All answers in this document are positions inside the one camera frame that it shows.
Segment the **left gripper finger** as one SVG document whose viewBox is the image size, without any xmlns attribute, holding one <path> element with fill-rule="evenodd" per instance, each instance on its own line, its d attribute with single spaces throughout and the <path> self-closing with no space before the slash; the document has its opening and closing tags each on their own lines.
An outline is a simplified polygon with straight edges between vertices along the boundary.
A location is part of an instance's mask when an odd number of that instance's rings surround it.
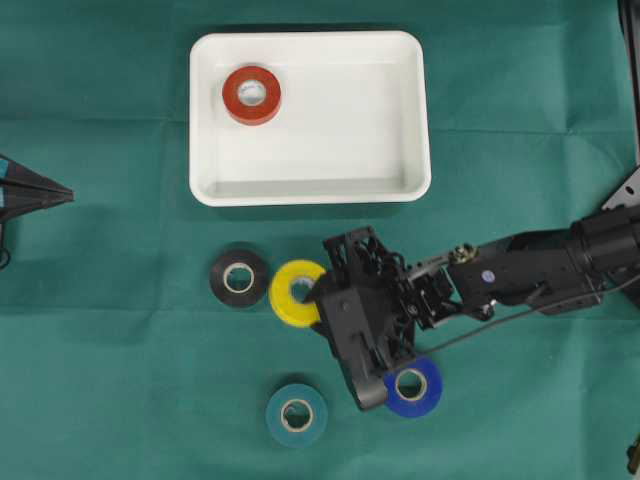
<svg viewBox="0 0 640 480">
<path fill-rule="evenodd" d="M 73 193 L 3 189 L 1 191 L 1 217 L 16 218 L 33 211 L 53 208 L 74 201 Z"/>
<path fill-rule="evenodd" d="M 1 156 L 1 184 L 66 195 L 74 194 L 71 189 L 36 173 L 4 155 Z"/>
</svg>

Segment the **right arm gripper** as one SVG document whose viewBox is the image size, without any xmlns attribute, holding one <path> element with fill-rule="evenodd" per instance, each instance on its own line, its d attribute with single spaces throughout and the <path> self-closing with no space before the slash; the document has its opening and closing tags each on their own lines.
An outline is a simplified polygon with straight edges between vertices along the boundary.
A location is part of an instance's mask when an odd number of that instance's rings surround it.
<svg viewBox="0 0 640 480">
<path fill-rule="evenodd" d="M 458 312 L 443 253 L 411 266 L 388 249 L 372 227 L 328 238 L 331 267 L 307 295 L 356 406 L 376 408 L 392 397 L 389 380 L 419 358 L 418 329 L 431 329 Z"/>
</svg>

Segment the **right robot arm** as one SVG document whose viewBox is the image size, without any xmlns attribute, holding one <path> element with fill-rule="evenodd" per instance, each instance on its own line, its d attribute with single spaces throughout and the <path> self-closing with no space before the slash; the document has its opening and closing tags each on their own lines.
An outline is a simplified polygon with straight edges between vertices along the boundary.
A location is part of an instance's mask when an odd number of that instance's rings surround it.
<svg viewBox="0 0 640 480">
<path fill-rule="evenodd" d="M 408 264 L 370 228 L 324 243 L 331 267 L 307 294 L 361 410 L 391 398 L 391 377 L 415 366 L 417 330 L 467 316 L 492 327 L 499 305 L 557 315 L 639 293 L 639 210 L 620 206 L 565 229 L 462 244 Z"/>
</svg>

